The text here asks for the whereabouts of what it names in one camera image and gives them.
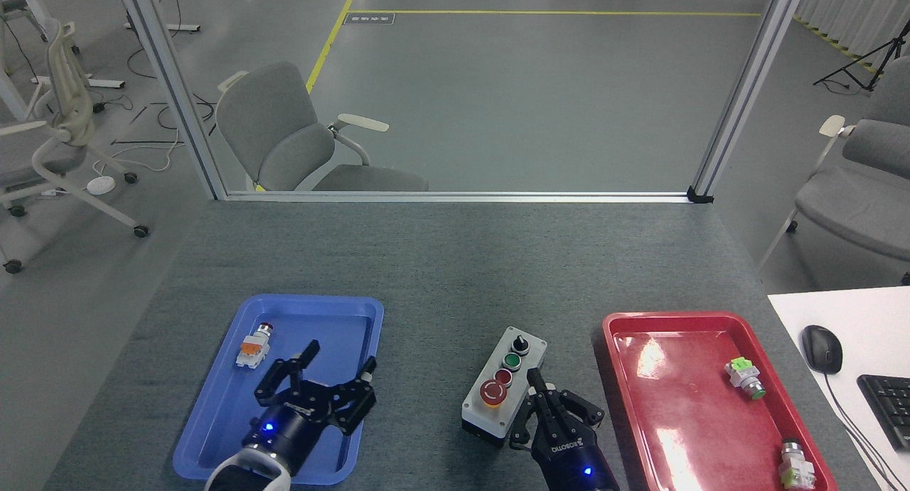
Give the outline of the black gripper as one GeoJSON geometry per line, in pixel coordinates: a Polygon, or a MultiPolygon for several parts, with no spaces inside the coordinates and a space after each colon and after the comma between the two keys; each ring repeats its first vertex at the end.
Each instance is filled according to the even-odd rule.
{"type": "Polygon", "coordinates": [[[604,410],[568,389],[556,393],[559,406],[545,408],[537,396],[553,393],[555,386],[544,381],[537,367],[527,370],[527,381],[527,394],[510,427],[509,448],[530,448],[527,423],[537,414],[532,458],[550,490],[619,490],[594,430],[605,419],[604,410]]]}
{"type": "Polygon", "coordinates": [[[346,383],[332,387],[303,384],[302,372],[319,351],[321,343],[312,340],[289,360],[277,359],[254,390],[264,413],[251,423],[243,446],[275,455],[289,474],[299,472],[327,426],[350,436],[377,403],[375,356],[368,356],[357,375],[346,383]]]}

